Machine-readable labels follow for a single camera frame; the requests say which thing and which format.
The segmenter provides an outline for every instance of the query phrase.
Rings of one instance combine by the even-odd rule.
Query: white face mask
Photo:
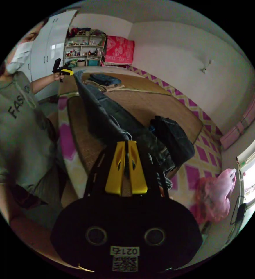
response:
[[[12,61],[9,64],[6,63],[6,70],[8,73],[14,74],[20,67],[25,64],[30,55],[32,45],[33,42],[26,42],[17,46]]]

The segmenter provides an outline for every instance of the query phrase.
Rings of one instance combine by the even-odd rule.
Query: hand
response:
[[[55,81],[58,81],[59,79],[63,79],[64,75],[63,74],[60,75],[59,73],[54,73],[53,77]]]

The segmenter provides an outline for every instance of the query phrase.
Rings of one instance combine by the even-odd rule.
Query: white wardrobe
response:
[[[31,54],[26,63],[19,69],[24,72],[30,81],[52,74],[54,62],[61,58],[63,65],[64,44],[68,27],[77,10],[66,11],[52,16],[41,29],[35,39]],[[59,81],[53,82],[35,96],[42,100],[58,93]]]

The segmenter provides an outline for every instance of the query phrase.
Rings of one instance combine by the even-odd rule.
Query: pink plastic bag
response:
[[[217,178],[201,178],[196,191],[196,221],[219,222],[227,217],[230,210],[230,196],[236,182],[236,169],[226,169]]]

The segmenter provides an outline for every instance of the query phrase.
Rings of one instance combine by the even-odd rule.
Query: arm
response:
[[[36,81],[31,82],[31,89],[33,94],[37,94],[39,91],[44,89],[47,85],[55,81],[54,74],[45,76],[43,78],[37,79]]]
[[[54,250],[51,231],[26,218],[6,184],[0,183],[0,211],[13,232],[30,248],[41,255],[68,267]]]

